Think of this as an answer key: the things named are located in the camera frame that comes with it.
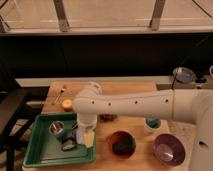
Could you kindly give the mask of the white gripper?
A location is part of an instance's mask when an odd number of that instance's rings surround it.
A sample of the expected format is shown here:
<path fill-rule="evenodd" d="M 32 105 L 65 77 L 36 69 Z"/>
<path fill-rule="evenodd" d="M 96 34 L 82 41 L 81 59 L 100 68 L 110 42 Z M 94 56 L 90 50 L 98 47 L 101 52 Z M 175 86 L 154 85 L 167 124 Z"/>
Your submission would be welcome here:
<path fill-rule="evenodd" d="M 77 114 L 77 123 L 78 128 L 77 131 L 86 132 L 94 132 L 94 129 L 97 125 L 97 116 L 96 115 L 83 115 Z"/>

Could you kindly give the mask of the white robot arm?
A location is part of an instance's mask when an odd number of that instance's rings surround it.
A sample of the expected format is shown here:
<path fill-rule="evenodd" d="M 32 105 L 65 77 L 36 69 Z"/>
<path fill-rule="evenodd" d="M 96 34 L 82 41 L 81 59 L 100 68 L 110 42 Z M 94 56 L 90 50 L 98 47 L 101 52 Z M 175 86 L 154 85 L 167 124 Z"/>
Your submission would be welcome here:
<path fill-rule="evenodd" d="M 78 125 L 96 127 L 97 116 L 142 116 L 196 125 L 189 171 L 213 171 L 213 90 L 170 89 L 123 95 L 103 95 L 101 86 L 87 83 L 73 99 Z"/>

